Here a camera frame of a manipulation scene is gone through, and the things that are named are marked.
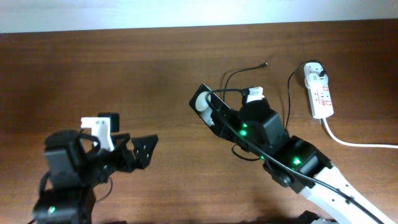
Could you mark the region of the black flip smartphone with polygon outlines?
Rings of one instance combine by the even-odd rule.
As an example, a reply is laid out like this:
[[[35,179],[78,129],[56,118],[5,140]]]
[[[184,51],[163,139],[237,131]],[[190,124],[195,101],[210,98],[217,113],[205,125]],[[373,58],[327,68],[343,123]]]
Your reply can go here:
[[[202,119],[202,121],[216,134],[218,135],[222,128],[223,123],[216,117],[213,116],[213,110],[208,105],[205,96],[211,89],[205,84],[201,84],[194,96],[189,102],[190,107],[196,112],[196,114]],[[208,95],[208,101],[216,108],[217,112],[221,114],[222,111],[229,110],[230,107],[224,103],[214,93]]]

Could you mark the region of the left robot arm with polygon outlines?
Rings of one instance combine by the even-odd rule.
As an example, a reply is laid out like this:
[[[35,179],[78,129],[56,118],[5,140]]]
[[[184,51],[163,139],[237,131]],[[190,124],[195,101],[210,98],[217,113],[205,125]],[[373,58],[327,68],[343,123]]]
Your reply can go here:
[[[111,183],[115,172],[145,169],[159,137],[132,138],[119,132],[118,113],[82,117],[80,130],[48,136],[45,158],[49,171],[39,183],[39,199],[32,214],[36,223],[91,223],[98,199],[94,188]]]

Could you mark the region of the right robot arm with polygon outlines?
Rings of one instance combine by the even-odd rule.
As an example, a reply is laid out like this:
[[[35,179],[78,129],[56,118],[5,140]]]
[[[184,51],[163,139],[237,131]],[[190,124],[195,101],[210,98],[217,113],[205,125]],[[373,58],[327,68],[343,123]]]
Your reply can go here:
[[[192,108],[215,135],[262,160],[272,179],[327,212],[337,223],[392,223],[363,197],[313,144],[289,136],[266,100],[231,109],[217,96],[192,101]]]

